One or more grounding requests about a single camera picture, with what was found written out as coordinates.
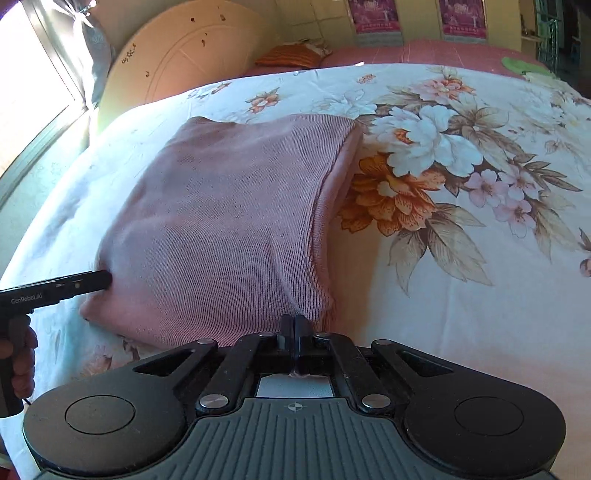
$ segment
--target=circular pad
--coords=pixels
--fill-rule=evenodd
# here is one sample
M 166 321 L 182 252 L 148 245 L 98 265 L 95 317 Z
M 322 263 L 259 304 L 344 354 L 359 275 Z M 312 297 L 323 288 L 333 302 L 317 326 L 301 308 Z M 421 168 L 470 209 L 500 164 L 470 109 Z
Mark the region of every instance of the circular pad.
M 485 436 L 509 435 L 523 423 L 521 410 L 496 397 L 476 397 L 456 407 L 456 421 L 471 433 Z
M 548 467 L 566 434 L 564 417 L 545 396 L 477 372 L 424 382 L 404 428 L 431 461 L 479 478 L 523 478 Z
M 74 430 L 89 435 L 116 432 L 135 417 L 135 408 L 127 400 L 109 395 L 81 398 L 66 411 L 66 421 Z
M 33 457 L 41 469 L 83 478 L 125 475 L 158 461 L 187 429 L 167 380 L 123 367 L 50 390 L 23 421 Z

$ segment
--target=finger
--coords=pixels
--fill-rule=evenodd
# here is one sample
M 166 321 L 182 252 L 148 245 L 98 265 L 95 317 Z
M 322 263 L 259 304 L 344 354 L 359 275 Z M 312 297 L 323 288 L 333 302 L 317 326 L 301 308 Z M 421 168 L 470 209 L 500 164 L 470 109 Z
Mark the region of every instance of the finger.
M 23 348 L 19 354 L 12 359 L 12 368 L 16 376 L 25 375 L 35 365 L 35 350 Z
M 8 340 L 0 340 L 0 358 L 8 358 L 12 355 L 14 347 Z
M 37 334 L 35 333 L 35 330 L 33 330 L 31 327 L 28 328 L 25 334 L 25 346 L 29 348 L 37 348 L 39 346 Z
M 17 398 L 29 398 L 35 389 L 35 381 L 32 377 L 22 376 L 12 379 L 12 387 Z

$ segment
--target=pink blanket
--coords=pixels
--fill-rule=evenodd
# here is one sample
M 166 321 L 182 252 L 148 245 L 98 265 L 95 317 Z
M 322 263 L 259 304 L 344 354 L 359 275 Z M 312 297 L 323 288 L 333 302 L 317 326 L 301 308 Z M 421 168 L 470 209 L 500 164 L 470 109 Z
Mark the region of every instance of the pink blanket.
M 327 224 L 361 143 L 355 121 L 192 118 L 157 155 L 99 248 L 113 285 L 83 317 L 167 348 L 231 345 L 282 314 L 325 327 L 333 312 Z

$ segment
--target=curtain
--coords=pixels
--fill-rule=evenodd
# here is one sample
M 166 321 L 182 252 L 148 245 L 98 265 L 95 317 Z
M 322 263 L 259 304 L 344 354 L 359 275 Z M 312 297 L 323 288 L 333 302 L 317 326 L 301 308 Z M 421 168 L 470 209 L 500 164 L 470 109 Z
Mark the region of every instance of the curtain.
M 86 104 L 96 106 L 115 50 L 92 15 L 90 0 L 24 0 L 32 4 L 49 39 L 81 80 Z
M 0 19 L 8 12 L 14 4 L 17 2 L 14 0 L 0 0 Z

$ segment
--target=headboard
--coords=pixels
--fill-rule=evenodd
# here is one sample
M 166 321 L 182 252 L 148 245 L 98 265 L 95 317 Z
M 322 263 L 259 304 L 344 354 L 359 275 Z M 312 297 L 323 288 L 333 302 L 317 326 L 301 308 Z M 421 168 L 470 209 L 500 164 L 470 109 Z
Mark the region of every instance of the headboard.
M 93 134 L 138 105 L 238 77 L 279 42 L 263 17 L 227 0 L 172 7 L 145 24 L 119 54 Z

